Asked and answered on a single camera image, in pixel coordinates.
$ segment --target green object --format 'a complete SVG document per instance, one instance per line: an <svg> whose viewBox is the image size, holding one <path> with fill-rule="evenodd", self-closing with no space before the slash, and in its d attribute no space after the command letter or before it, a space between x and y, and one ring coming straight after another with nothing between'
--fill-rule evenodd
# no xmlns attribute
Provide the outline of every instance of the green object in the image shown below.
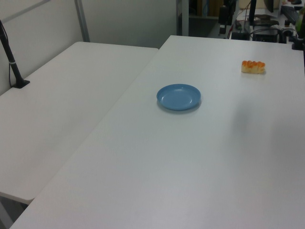
<svg viewBox="0 0 305 229"><path fill-rule="evenodd" d="M302 20L303 20L304 14L305 14L305 4L304 4L304 7L302 9L300 9L300 11L299 11L299 18L298 18L298 20L295 23L295 30L297 32L299 32L301 30L301 25L302 25Z"/></svg>

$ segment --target white table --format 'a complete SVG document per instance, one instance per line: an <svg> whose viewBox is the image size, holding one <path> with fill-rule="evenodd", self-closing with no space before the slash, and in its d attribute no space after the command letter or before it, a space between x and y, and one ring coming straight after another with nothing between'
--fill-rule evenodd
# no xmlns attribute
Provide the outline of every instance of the white table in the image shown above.
<svg viewBox="0 0 305 229"><path fill-rule="evenodd" d="M172 83L201 105L161 108ZM171 36L12 229L303 228L304 117L302 52Z"/></svg>
<svg viewBox="0 0 305 229"><path fill-rule="evenodd" d="M0 196L29 204L156 52L78 42L0 96Z"/></svg>

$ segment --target blue plate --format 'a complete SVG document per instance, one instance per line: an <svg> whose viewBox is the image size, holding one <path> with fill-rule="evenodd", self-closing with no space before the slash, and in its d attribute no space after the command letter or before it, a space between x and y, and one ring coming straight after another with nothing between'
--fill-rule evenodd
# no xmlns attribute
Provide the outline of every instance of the blue plate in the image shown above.
<svg viewBox="0 0 305 229"><path fill-rule="evenodd" d="M195 107L201 98L200 91L187 84L172 84L160 89L157 100L168 109L175 111L187 110Z"/></svg>

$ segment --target bread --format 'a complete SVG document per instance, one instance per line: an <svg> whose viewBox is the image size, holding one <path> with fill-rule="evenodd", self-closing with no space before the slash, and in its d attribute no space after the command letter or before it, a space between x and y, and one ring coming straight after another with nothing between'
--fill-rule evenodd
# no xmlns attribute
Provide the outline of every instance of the bread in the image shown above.
<svg viewBox="0 0 305 229"><path fill-rule="evenodd" d="M243 61L242 72L260 74L265 71L265 63L255 61Z"/></svg>

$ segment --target keyboard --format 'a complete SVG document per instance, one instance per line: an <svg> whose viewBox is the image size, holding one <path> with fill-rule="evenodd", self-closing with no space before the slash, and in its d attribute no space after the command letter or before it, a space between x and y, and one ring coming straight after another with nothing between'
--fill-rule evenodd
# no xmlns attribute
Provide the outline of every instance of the keyboard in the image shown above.
<svg viewBox="0 0 305 229"><path fill-rule="evenodd" d="M299 14L291 6L281 6L281 13L287 17L287 19L295 25L296 21L299 18Z"/></svg>

